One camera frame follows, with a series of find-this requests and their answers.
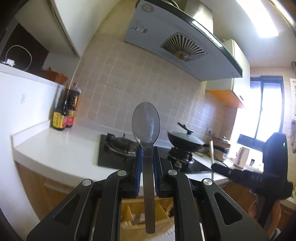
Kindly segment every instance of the black glass cooktop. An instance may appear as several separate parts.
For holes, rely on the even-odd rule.
[[[133,156],[133,152],[126,151],[126,153],[124,153],[123,151],[123,154],[118,152],[118,149],[113,148],[110,144],[110,138],[112,141],[116,139],[115,136],[111,134],[108,134],[108,137],[107,135],[101,135],[97,165],[114,169],[124,169],[126,165],[130,165],[130,163],[134,161],[135,156]],[[169,148],[158,147],[159,157],[170,160],[173,169],[183,173],[211,172],[210,168],[194,159],[191,159],[190,161],[181,161],[176,158],[172,158],[168,155],[169,151]]]

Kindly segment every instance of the spoon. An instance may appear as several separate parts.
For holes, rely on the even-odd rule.
[[[154,175],[152,147],[160,131],[159,115],[149,102],[140,103],[133,112],[131,128],[143,149],[142,171],[146,233],[155,233]]]

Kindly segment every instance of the wok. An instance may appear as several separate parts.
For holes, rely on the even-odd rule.
[[[187,128],[185,125],[179,122],[177,124],[186,130],[187,133],[168,132],[168,139],[174,147],[188,152],[197,152],[202,150],[204,147],[209,147],[209,145],[205,144],[201,139],[191,135],[194,130]],[[220,150],[223,153],[228,152],[226,148],[220,146],[214,145],[214,149]]]

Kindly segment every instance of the window frame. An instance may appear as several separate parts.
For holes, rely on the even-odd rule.
[[[285,104],[284,103],[285,102],[284,80],[283,80],[282,76],[260,76],[260,77],[251,77],[250,81],[261,83],[261,105],[260,105],[260,113],[259,113],[259,118],[258,118],[258,123],[257,123],[257,129],[256,129],[256,133],[255,133],[254,138],[240,134],[239,138],[237,140],[237,143],[262,152],[262,147],[265,142],[256,139],[256,137],[257,137],[257,133],[258,133],[258,129],[259,129],[259,122],[260,122],[261,112],[262,112],[264,83],[274,83],[274,84],[281,85],[281,97],[282,97],[282,107],[281,108],[282,109],[281,109],[281,123],[280,123],[280,127],[279,127],[279,132],[281,133],[283,131],[283,123],[284,123],[284,104]]]

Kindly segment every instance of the range hood label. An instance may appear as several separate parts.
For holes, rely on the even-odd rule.
[[[146,28],[140,28],[140,27],[137,27],[137,26],[132,26],[131,30],[139,31],[139,32],[142,32],[142,33],[146,33],[148,31],[148,29],[146,29]]]

